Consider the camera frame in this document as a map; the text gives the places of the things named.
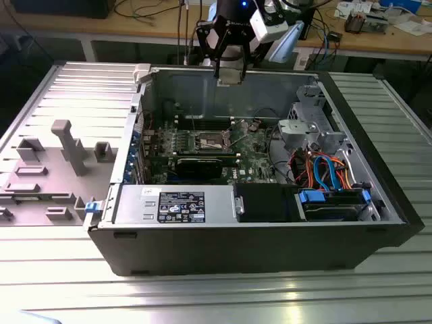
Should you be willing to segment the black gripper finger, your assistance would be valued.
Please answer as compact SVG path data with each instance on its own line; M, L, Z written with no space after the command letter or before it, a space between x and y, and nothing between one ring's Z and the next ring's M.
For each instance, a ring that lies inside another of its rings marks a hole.
M240 48L240 56L239 60L236 63L235 71L237 74L238 81L237 83L242 83L245 75L248 64L251 59L251 50L250 50L250 42L252 40L251 33L248 32L236 32L235 35L236 45Z
M204 58L209 58L211 61L215 62L214 77L216 78L219 77L222 55L232 40L233 34L230 26L230 21L226 19L214 19L211 22L199 21L196 25L196 34L202 55ZM212 30L218 36L214 49L210 47L207 41L207 37Z

